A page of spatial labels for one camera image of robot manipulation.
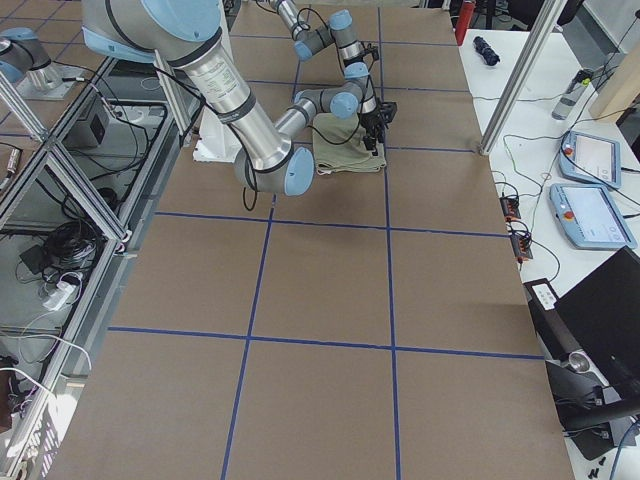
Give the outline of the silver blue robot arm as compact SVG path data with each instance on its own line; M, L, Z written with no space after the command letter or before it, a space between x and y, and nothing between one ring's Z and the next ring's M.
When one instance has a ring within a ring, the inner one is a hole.
M272 11L277 14L287 27L294 41L294 51L301 62L310 60L313 56L333 46L337 52L338 61L342 68L364 62L370 56L371 62L379 60L379 50L371 43L364 44L359 38L354 26L353 18L346 9L332 14L328 21L311 7L299 9L294 1L268 1ZM321 25L312 28L303 19L303 11L315 15Z
M357 117L364 146L375 152L397 105L376 95L364 58L376 57L378 50L359 40L349 11L340 10L312 29L294 2L271 5L287 26L299 60L335 46L344 74L339 87L300 92L277 121L269 119L225 50L222 11L215 1L84 1L82 30L86 46L96 53L137 63L162 56L183 71L239 140L234 169L243 186L298 196L310 187L315 162L308 149L294 147L293 141L317 115Z

